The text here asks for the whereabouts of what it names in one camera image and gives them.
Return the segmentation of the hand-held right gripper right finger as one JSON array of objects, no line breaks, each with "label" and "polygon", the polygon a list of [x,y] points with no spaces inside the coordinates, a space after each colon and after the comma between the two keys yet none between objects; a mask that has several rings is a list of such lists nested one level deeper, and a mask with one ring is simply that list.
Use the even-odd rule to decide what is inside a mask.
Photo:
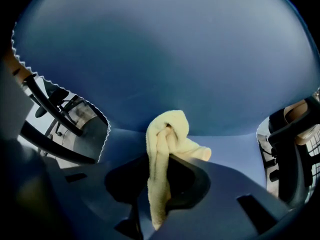
[{"label": "hand-held right gripper right finger", "polygon": [[167,179],[171,198],[167,209],[191,209],[208,193],[211,180],[207,173],[173,154],[169,155]]}]

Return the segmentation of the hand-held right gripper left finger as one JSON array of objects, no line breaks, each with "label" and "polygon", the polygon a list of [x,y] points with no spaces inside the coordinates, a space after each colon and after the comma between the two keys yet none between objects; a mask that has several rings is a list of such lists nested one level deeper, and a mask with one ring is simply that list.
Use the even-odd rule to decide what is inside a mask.
[{"label": "hand-held right gripper left finger", "polygon": [[143,153],[107,173],[104,180],[106,190],[120,203],[133,204],[147,184],[149,158]]}]

